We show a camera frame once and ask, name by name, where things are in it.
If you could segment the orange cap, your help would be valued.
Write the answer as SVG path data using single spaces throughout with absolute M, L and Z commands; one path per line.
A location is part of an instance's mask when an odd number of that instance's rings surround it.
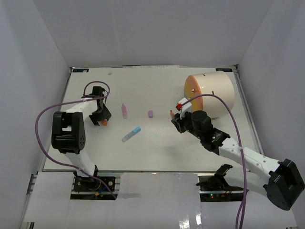
M 107 125 L 108 125 L 107 120 L 103 120 L 103 121 L 102 121 L 102 125 L 103 125 L 103 126 L 107 126 Z

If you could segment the pink clear highlighter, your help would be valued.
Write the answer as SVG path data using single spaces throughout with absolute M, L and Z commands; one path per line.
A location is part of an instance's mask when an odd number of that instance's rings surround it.
M 122 104 L 122 115 L 123 115 L 124 119 L 128 118 L 127 109 L 126 109 L 126 106 L 124 104 Z

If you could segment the cream round drawer organizer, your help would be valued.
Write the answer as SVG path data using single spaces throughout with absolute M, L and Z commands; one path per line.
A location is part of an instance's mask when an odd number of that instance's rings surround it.
M 184 96 L 192 99 L 192 111 L 203 110 L 210 118 L 218 118 L 228 114 L 235 103 L 235 91 L 228 75 L 222 71 L 194 74 L 187 77 L 184 84 Z

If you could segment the orange tip clear highlighter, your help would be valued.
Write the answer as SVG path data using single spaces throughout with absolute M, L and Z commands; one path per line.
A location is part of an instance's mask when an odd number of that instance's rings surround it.
M 174 113 L 173 113 L 172 110 L 170 110 L 170 116 L 171 116 L 172 119 L 174 119 Z

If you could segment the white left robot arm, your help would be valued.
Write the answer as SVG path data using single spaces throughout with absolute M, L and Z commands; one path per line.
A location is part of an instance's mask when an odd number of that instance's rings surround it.
M 94 86 L 92 93 L 84 95 L 81 102 L 63 112 L 53 114 L 51 145 L 78 168 L 74 174 L 89 190 L 98 189 L 101 179 L 97 176 L 97 166 L 89 159 L 84 149 L 84 121 L 88 118 L 94 126 L 108 124 L 111 113 L 105 105 L 106 93 L 104 88 Z

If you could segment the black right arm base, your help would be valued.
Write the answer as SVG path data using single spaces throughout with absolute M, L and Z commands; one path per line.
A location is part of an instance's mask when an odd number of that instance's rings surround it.
M 224 180 L 215 176 L 200 175 L 198 183 L 200 200 L 204 202 L 240 202 L 243 199 L 243 189 L 229 186 Z

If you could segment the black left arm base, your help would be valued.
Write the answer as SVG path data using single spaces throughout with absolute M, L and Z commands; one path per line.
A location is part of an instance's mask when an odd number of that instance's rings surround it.
M 98 176 L 98 178 L 102 180 L 111 191 L 115 190 L 116 177 Z M 94 192 L 102 189 L 103 191 L 108 191 L 108 189 L 105 188 L 102 183 L 89 177 L 76 177 L 72 188 L 74 192 Z

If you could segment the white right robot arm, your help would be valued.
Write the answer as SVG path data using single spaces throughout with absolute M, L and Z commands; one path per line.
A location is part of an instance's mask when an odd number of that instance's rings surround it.
M 183 98 L 177 103 L 178 113 L 171 122 L 179 133 L 188 132 L 200 140 L 209 152 L 228 158 L 242 169 L 224 164 L 215 173 L 213 181 L 220 190 L 230 186 L 242 187 L 267 197 L 282 210 L 290 210 L 305 189 L 305 183 L 296 164 L 285 159 L 279 161 L 261 155 L 215 128 L 205 111 L 191 111 L 191 100 Z

